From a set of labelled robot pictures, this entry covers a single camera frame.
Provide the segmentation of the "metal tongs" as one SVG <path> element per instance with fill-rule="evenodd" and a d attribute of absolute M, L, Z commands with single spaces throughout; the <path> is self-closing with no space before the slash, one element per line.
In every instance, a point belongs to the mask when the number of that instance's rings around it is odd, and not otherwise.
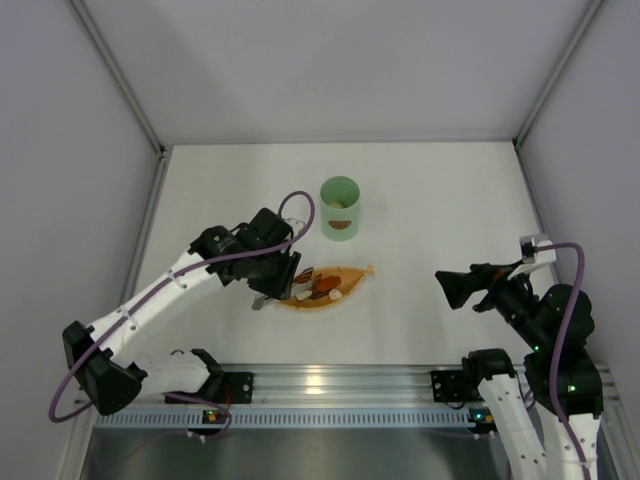
<path fill-rule="evenodd" d="M 303 292 L 307 289 L 309 289 L 312 285 L 312 281 L 308 281 L 306 283 L 302 283 L 302 284 L 295 284 L 294 286 L 291 287 L 291 292 L 290 292 L 290 297 L 294 297 L 296 294 Z M 276 299 L 272 298 L 272 297 L 267 297 L 264 295 L 258 295 L 252 305 L 251 305 L 251 309 L 254 311 L 259 311 L 262 308 L 264 308 L 265 306 L 267 306 L 268 304 L 275 302 Z"/>

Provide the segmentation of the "white cube food toy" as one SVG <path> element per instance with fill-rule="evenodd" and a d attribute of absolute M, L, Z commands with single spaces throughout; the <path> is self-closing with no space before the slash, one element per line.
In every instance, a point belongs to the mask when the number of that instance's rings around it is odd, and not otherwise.
<path fill-rule="evenodd" d="M 295 299 L 299 302 L 302 302 L 306 299 L 308 299 L 309 297 L 311 297 L 313 294 L 313 292 L 311 290 L 305 290 L 302 292 L 299 292 L 295 295 Z"/>

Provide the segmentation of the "brown food toy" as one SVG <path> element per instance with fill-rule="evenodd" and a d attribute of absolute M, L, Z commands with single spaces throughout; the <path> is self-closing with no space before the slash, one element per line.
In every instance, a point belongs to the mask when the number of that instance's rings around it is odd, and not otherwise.
<path fill-rule="evenodd" d="M 337 267 L 307 268 L 294 278 L 292 289 L 324 294 L 337 288 L 341 283 L 341 273 Z"/>

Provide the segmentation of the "orange boat-shaped woven tray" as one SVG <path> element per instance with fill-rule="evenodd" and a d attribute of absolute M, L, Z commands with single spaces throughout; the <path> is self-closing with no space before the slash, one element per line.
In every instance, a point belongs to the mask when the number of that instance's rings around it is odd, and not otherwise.
<path fill-rule="evenodd" d="M 337 301 L 332 301 L 329 298 L 329 292 L 325 292 L 324 294 L 312 294 L 308 299 L 299 302 L 294 297 L 290 297 L 287 300 L 280 300 L 278 302 L 279 305 L 297 310 L 297 311 L 315 311 L 329 308 L 330 306 L 334 306 L 337 303 L 345 300 L 349 295 L 351 295 L 360 284 L 368 277 L 375 273 L 375 268 L 373 265 L 368 265 L 365 268 L 356 268 L 356 267 L 346 267 L 346 266 L 336 266 L 341 273 L 342 283 L 338 286 L 337 290 L 339 290 L 343 297 Z"/>

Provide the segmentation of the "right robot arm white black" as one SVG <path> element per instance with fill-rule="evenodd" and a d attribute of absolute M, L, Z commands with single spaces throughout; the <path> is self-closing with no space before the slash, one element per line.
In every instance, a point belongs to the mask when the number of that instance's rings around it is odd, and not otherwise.
<path fill-rule="evenodd" d="M 521 264 L 473 264 L 466 273 L 435 277 L 452 309 L 472 294 L 494 310 L 530 347 L 524 358 L 532 399 L 526 401 L 505 350 L 476 350 L 462 360 L 466 387 L 493 415 L 515 479 L 594 479 L 603 413 L 601 376 L 586 351 L 595 329 L 591 302 L 578 284 L 556 284 L 535 295 Z"/>

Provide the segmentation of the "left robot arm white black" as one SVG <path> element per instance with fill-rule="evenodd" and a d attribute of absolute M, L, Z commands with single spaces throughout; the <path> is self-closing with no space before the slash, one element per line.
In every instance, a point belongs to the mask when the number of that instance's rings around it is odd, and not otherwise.
<path fill-rule="evenodd" d="M 268 298 L 286 300 L 300 262 L 293 227 L 263 208 L 230 231 L 205 229 L 161 277 L 114 312 L 89 325 L 75 321 L 62 334 L 70 371 L 102 415 L 139 397 L 179 393 L 215 399 L 224 372 L 202 348 L 142 357 L 151 341 L 202 298 L 234 281 Z"/>

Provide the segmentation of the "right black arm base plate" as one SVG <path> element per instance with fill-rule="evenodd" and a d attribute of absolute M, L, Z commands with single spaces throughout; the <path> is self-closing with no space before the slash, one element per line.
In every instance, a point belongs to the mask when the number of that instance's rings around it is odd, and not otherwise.
<path fill-rule="evenodd" d="M 476 384 L 463 370 L 433 370 L 430 378 L 436 403 L 458 405 L 481 400 Z"/>

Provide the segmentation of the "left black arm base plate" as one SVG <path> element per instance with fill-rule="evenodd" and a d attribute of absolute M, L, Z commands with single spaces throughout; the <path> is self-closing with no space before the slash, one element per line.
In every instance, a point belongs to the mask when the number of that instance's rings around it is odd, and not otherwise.
<path fill-rule="evenodd" d="M 253 383 L 252 372 L 224 372 L 212 375 L 194 396 L 217 404 L 251 404 Z"/>

